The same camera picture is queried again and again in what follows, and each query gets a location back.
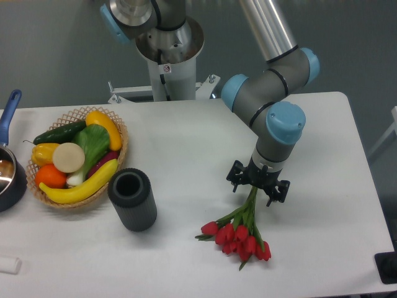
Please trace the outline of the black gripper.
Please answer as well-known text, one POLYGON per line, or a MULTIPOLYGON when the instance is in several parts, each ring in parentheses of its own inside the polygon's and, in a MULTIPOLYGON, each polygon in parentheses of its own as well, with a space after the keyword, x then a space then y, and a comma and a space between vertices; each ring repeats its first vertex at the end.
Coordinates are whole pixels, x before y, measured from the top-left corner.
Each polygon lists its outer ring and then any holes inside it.
POLYGON ((281 170, 270 172, 267 166, 260 169, 254 163, 250 163, 246 168, 242 162, 235 160, 226 180, 233 186, 233 192, 236 192, 239 185, 247 184, 265 189, 269 197, 266 206, 269 207, 273 202, 284 203, 290 187, 290 181, 278 181, 280 173, 281 170))

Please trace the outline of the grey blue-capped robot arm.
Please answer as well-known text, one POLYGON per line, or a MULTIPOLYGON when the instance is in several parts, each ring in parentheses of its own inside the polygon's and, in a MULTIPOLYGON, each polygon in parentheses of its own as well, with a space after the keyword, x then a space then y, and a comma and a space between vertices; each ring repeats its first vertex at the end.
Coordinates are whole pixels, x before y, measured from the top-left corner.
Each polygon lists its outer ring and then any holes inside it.
MULTIPOLYGON (((221 99, 258 137, 247 166, 234 162, 233 186, 262 189, 269 202, 283 202, 290 183, 279 174, 300 139, 305 113, 287 97, 319 74, 317 56, 296 43, 275 1, 241 1, 244 15, 267 63, 256 79, 231 77, 221 99)), ((147 61, 155 101, 198 97, 195 60, 203 30, 186 13, 185 1, 107 1, 100 14, 120 42, 134 42, 147 61)))

